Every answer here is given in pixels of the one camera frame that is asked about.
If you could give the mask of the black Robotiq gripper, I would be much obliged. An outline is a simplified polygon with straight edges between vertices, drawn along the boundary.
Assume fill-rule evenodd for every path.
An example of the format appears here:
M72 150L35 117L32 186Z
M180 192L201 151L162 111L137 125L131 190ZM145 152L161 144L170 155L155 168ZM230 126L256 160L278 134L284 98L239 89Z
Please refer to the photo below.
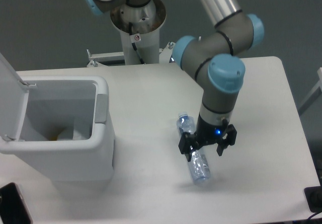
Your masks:
M181 135L178 147L188 162L192 159L192 153L206 145L217 143L217 153L222 156L228 146L235 144L237 130L233 124L228 124L227 119L221 120L219 125L206 122L201 115L198 115L196 132L191 134L184 132Z

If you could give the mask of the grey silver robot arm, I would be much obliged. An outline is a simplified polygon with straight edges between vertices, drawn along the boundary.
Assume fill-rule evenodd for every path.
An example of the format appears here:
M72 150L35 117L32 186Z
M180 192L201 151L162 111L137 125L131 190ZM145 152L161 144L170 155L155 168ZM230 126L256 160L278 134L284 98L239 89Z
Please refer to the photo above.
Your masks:
M194 151L216 144L217 153L234 145L237 131L230 124L237 96L242 88L245 65L238 58L242 51L264 38L262 21L245 14L237 0L200 0L215 33L198 39L180 38L172 58L202 89L203 97L195 133L185 133L179 150L190 161ZM159 61L159 29L166 10L160 0L86 0L95 15L110 13L122 38L127 65Z

